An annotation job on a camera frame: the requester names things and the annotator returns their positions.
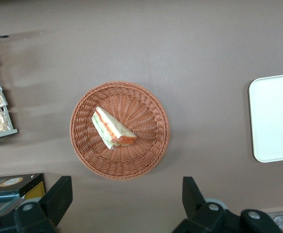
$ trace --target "metal screw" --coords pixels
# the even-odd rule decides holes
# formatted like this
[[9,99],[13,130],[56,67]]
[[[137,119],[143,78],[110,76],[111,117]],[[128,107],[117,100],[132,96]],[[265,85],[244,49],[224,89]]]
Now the metal screw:
[[253,219],[260,219],[259,214],[256,213],[256,212],[254,212],[254,211],[250,211],[250,212],[248,213],[248,215],[249,215],[251,218],[253,218]]
[[23,207],[23,211],[31,210],[33,208],[32,204],[27,204]]
[[215,205],[215,204],[209,204],[209,209],[217,211],[217,210],[219,210],[219,207],[217,205]]

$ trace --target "wicker basket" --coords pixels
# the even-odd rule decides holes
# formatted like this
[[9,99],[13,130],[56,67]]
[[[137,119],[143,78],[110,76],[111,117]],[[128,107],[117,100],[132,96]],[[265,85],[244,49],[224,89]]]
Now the wicker basket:
[[[136,134],[133,146],[109,150],[104,145],[91,121],[96,106]],[[169,123],[160,102],[145,88],[109,82],[80,99],[71,117],[70,136],[86,167],[109,179],[128,180],[149,172],[162,159],[169,142]]]

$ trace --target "wrapped sandwich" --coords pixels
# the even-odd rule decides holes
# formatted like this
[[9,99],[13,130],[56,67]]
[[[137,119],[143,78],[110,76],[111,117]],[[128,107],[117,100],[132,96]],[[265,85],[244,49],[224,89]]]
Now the wrapped sandwich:
[[117,146],[130,146],[136,140],[136,135],[120,123],[113,115],[96,107],[92,122],[102,138],[104,144],[113,149]]

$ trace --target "bread slice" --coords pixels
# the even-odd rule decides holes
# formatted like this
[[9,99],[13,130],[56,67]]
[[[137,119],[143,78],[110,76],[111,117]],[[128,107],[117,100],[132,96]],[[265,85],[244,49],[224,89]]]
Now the bread slice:
[[116,146],[130,146],[136,140],[136,135],[120,123],[113,115],[96,107],[92,122],[104,144],[112,149]]

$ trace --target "white tray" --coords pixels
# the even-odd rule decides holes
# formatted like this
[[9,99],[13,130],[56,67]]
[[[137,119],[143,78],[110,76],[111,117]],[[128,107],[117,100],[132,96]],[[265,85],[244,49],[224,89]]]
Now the white tray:
[[255,158],[262,163],[283,160],[283,75],[253,81],[249,103]]

